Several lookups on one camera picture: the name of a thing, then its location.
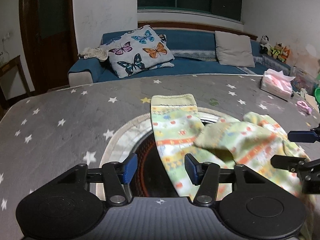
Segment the white wall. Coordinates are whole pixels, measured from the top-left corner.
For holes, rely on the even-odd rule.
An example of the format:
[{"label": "white wall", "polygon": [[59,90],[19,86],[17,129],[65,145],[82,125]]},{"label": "white wall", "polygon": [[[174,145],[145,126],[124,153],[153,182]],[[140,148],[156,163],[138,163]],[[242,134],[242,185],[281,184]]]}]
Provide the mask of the white wall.
[{"label": "white wall", "polygon": [[316,77],[320,70],[320,0],[243,0],[244,31],[289,46],[289,65]]},{"label": "white wall", "polygon": [[[0,52],[3,51],[2,38],[10,32],[10,38],[4,41],[5,50],[9,52],[10,59],[21,55],[21,64],[25,73],[29,88],[35,90],[31,81],[26,58],[23,52],[20,22],[19,0],[0,0]],[[8,55],[3,53],[0,62],[7,62]],[[6,99],[24,94],[26,91],[22,85],[17,68],[7,72],[0,80],[0,85]]]},{"label": "white wall", "polygon": [[243,31],[243,24],[223,17],[204,13],[176,10],[139,10],[138,21],[176,21],[222,26]]},{"label": "white wall", "polygon": [[103,33],[137,28],[137,0],[73,0],[78,51],[97,47]]}]

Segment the pink hair tie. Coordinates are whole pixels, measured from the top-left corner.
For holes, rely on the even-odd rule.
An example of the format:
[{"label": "pink hair tie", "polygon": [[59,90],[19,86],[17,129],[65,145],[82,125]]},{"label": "pink hair tie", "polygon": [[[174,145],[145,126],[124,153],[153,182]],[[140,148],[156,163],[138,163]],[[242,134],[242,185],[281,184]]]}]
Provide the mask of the pink hair tie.
[{"label": "pink hair tie", "polygon": [[307,114],[312,113],[312,109],[307,105],[305,101],[298,101],[297,106]]}]

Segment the door frame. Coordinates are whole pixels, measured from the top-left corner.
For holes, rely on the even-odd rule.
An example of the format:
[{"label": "door frame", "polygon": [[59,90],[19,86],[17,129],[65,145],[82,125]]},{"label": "door frame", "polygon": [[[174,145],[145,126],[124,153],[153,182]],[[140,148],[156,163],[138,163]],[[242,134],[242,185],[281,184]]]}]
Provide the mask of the door frame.
[{"label": "door frame", "polygon": [[[29,73],[31,76],[31,80],[33,83],[33,86],[35,88],[36,94],[42,94],[45,91],[45,88],[43,86],[43,82],[41,82],[41,79],[43,78],[41,73],[37,73],[35,64],[36,62],[33,59],[33,52],[31,51],[28,40],[28,29],[26,24],[26,6],[25,6],[25,0],[19,0],[19,19],[20,19],[20,32],[21,32],[21,39],[22,39],[22,45],[24,54],[26,57],[27,66],[29,69]],[[74,25],[74,19],[73,19],[73,2],[72,0],[68,0],[68,24],[69,24],[69,30],[70,30],[70,44],[72,49],[72,58],[74,63],[78,60],[78,48],[76,44],[76,33],[75,33],[75,25]]]}]

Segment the orange butterfly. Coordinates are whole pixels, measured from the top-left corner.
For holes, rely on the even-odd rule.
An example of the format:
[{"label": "orange butterfly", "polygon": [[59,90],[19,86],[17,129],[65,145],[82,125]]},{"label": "orange butterfly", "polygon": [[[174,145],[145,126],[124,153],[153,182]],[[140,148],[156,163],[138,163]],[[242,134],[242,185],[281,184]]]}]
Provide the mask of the orange butterfly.
[{"label": "orange butterfly", "polygon": [[157,48],[153,49],[143,49],[146,53],[149,53],[151,58],[157,58],[158,54],[161,56],[160,53],[167,54],[167,50],[164,48],[162,43],[158,43]]}]

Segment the metal screw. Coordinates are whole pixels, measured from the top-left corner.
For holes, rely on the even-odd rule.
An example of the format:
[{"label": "metal screw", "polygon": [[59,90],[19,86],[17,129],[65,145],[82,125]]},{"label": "metal screw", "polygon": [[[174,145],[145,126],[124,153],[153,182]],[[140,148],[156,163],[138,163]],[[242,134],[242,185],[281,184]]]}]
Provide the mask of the metal screw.
[{"label": "metal screw", "polygon": [[212,201],[212,197],[209,197],[207,195],[201,195],[197,197],[197,201],[203,204],[207,204]]},{"label": "metal screw", "polygon": [[110,198],[110,201],[113,203],[120,204],[125,201],[125,197],[120,195],[114,195]]}]

